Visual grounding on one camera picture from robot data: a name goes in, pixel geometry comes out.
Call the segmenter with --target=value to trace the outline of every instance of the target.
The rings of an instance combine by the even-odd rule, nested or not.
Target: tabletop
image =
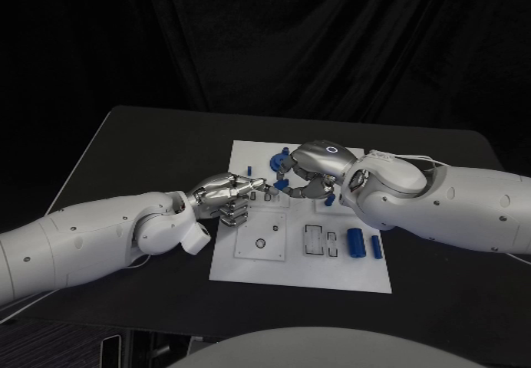
[[[51,211],[112,196],[187,191],[226,171],[233,140],[315,139],[501,169],[484,137],[467,130],[115,107]],[[392,294],[209,281],[217,220],[203,225],[211,241],[196,256],[177,246],[141,268],[56,292],[21,317],[217,338],[278,327],[346,327],[477,363],[531,366],[531,268],[506,255],[395,228],[380,234]]]

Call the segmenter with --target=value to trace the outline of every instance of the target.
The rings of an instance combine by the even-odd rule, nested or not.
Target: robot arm
[[[0,234],[0,305],[86,283],[178,243],[194,255],[210,240],[196,219],[243,223],[250,190],[276,194],[263,179],[227,172],[187,194],[149,192],[71,205]]]
[[[307,143],[284,160],[278,175],[301,168],[310,172],[310,184],[284,192],[320,199],[337,184],[338,203],[373,228],[398,226],[421,238],[475,251],[529,253],[531,179],[451,166],[421,172],[400,157],[432,161],[377,151],[357,159],[331,142]]]

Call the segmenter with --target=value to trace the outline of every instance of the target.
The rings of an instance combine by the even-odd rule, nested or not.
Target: black backdrop
[[[531,176],[526,0],[9,6],[0,231],[43,215],[116,104],[473,129]]]

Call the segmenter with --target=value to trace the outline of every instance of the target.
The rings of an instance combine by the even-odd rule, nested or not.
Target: blue object
[[[271,166],[271,170],[273,172],[278,171],[279,164],[282,163],[282,160],[289,156],[289,149],[286,147],[282,148],[281,152],[276,153],[271,157],[271,161],[268,162],[268,165]]]
[[[289,185],[289,179],[278,180],[278,181],[272,184],[272,186],[273,186],[278,190],[282,190],[288,185]]]
[[[328,198],[324,200],[324,205],[330,207],[333,202],[334,202],[334,194],[330,195]]]
[[[367,254],[364,253],[364,242],[362,241],[362,229],[350,228],[346,231],[346,240],[350,257],[363,258]]]
[[[373,250],[373,258],[382,259],[382,247],[379,246],[379,238],[377,235],[370,237],[372,250]]]

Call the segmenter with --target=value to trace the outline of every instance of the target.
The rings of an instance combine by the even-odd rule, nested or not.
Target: table
[[[116,107],[51,211],[112,196],[187,191],[226,171],[232,140],[314,139],[501,169],[484,137],[465,130]],[[216,222],[203,222],[213,236]],[[178,246],[144,267],[56,292],[21,317],[217,338],[278,327],[347,327],[403,337],[477,363],[529,366],[529,266],[400,229],[382,232],[382,241],[390,295],[209,281],[211,241],[196,256]]]

